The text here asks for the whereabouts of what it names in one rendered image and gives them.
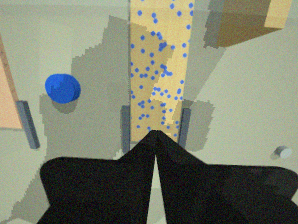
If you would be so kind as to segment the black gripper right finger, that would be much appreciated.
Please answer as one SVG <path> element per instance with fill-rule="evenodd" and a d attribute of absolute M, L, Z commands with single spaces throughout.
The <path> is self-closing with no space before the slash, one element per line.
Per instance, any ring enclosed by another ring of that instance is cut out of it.
<path fill-rule="evenodd" d="M 161 130 L 156 160 L 167 224 L 200 224 L 213 193 L 286 195 L 293 199 L 298 174 L 278 166 L 206 164 Z"/>

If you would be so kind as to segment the yellow strip with blue speckles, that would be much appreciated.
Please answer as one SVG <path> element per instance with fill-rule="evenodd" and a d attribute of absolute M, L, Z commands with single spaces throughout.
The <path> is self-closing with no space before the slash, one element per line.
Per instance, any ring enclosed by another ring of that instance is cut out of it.
<path fill-rule="evenodd" d="M 161 130 L 177 143 L 191 25 L 130 19 L 131 141 Z"/>

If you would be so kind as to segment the tan flat strip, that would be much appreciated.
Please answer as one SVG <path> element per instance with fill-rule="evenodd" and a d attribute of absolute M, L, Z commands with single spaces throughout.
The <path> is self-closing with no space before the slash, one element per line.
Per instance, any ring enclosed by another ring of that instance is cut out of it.
<path fill-rule="evenodd" d="M 0 33 L 0 127 L 24 128 L 15 101 L 19 99 Z"/>

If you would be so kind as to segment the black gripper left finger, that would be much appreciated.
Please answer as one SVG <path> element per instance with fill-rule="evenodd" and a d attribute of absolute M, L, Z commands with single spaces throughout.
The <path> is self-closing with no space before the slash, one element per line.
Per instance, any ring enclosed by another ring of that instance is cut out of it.
<path fill-rule="evenodd" d="M 147 224 L 156 156 L 157 132 L 151 130 L 118 160 L 57 157 L 40 168 L 49 205 L 67 201 L 124 203 L 131 224 Z"/>

